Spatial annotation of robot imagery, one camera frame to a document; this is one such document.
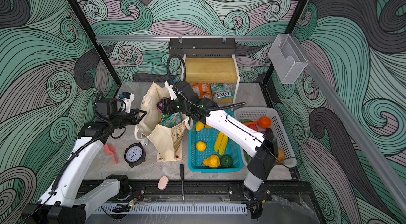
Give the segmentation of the teal red snack bag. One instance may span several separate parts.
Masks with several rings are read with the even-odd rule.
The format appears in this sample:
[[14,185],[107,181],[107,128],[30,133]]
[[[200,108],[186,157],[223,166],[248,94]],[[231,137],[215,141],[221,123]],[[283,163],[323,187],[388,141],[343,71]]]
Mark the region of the teal red snack bag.
[[175,113],[172,115],[163,115],[160,125],[167,127],[167,128],[172,128],[174,126],[177,126],[181,122],[182,122],[181,114]]

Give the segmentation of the cream canvas grocery bag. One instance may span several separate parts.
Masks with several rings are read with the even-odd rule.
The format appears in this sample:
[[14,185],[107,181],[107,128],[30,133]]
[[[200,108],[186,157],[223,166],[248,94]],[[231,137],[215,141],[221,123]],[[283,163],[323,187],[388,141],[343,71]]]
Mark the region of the cream canvas grocery bag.
[[182,160],[182,139],[185,131],[192,127],[190,118],[185,114],[180,114],[180,123],[171,128],[161,125],[163,114],[158,111],[156,105],[160,99],[169,97],[167,88],[153,82],[140,107],[147,114],[134,132],[137,140],[148,139],[155,146],[158,151],[156,159],[158,162]]

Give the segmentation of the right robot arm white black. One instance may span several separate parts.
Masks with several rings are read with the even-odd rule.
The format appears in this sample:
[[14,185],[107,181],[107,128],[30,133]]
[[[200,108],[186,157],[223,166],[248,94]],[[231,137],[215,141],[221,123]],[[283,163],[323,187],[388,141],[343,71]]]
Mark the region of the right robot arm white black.
[[196,122],[200,121],[222,132],[239,144],[252,158],[247,166],[248,175],[244,180],[244,189],[257,192],[278,160],[277,139],[271,134],[264,135],[250,129],[225,111],[229,108],[241,107],[245,102],[220,107],[210,99],[199,98],[188,82],[174,82],[170,70],[170,62],[173,58],[178,58],[183,71],[186,70],[186,63],[180,55],[169,55],[166,65],[169,82],[166,83],[166,88],[169,90],[170,97],[158,101],[156,105],[158,111],[165,115],[183,113]]

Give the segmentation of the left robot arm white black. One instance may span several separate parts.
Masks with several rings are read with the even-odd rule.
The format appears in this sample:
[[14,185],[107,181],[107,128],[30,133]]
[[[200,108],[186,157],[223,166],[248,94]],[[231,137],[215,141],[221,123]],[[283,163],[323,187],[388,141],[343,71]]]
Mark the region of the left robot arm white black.
[[96,97],[95,121],[86,123],[78,134],[73,151],[54,182],[37,203],[22,211],[23,224],[83,224],[107,200],[126,200],[131,187],[125,175],[110,175],[80,198],[77,193],[94,158],[116,129],[137,125],[146,112],[131,107],[134,94],[124,92],[116,98]]

